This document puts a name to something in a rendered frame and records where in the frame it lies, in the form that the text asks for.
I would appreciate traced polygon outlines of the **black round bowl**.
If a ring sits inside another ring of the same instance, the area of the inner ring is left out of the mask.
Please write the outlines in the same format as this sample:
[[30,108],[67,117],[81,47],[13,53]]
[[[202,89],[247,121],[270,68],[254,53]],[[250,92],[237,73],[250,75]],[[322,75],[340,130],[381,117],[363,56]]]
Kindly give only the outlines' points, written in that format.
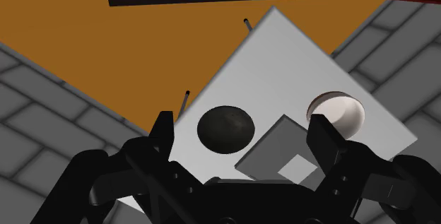
[[249,145],[254,137],[255,125],[244,110],[222,105],[204,113],[196,130],[200,142],[207,149],[214,153],[232,154]]

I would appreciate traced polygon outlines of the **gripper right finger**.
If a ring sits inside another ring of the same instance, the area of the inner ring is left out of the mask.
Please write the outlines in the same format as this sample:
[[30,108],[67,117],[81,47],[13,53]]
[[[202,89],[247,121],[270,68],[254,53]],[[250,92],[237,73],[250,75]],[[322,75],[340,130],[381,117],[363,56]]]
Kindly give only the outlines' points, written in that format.
[[307,145],[325,178],[305,224],[346,224],[361,199],[377,202],[395,224],[441,224],[441,173],[426,160],[384,160],[344,139],[323,114],[310,117]]

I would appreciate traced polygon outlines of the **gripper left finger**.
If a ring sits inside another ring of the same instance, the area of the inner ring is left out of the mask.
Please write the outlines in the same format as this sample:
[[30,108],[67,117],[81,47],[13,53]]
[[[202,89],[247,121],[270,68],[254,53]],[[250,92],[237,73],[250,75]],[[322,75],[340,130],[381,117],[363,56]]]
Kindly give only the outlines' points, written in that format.
[[152,224],[207,224],[191,173],[169,159],[174,141],[171,111],[162,111],[149,136],[129,139],[109,156],[76,154],[30,224],[103,224],[117,199],[132,196]]

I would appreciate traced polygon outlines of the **grey flat square box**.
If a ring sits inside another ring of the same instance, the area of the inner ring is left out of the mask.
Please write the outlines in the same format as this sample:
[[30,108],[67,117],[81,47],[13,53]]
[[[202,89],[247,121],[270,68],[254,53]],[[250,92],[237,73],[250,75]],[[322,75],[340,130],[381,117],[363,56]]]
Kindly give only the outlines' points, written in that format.
[[283,115],[236,163],[254,180],[295,183],[315,190],[324,179],[306,144],[307,130]]

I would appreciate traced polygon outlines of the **white table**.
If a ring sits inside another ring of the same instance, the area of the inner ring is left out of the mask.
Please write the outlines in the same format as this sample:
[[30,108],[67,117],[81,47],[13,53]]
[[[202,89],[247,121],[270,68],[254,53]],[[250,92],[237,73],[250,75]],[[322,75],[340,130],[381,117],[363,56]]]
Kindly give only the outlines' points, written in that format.
[[[307,130],[307,108],[322,93],[341,91],[359,100],[365,121],[353,140],[389,160],[416,141],[397,118],[344,71],[277,8],[271,8],[175,122],[170,159],[199,181],[212,177],[251,179],[236,163],[283,116]],[[199,140],[197,124],[208,110],[239,107],[255,133],[241,151],[221,155]]]

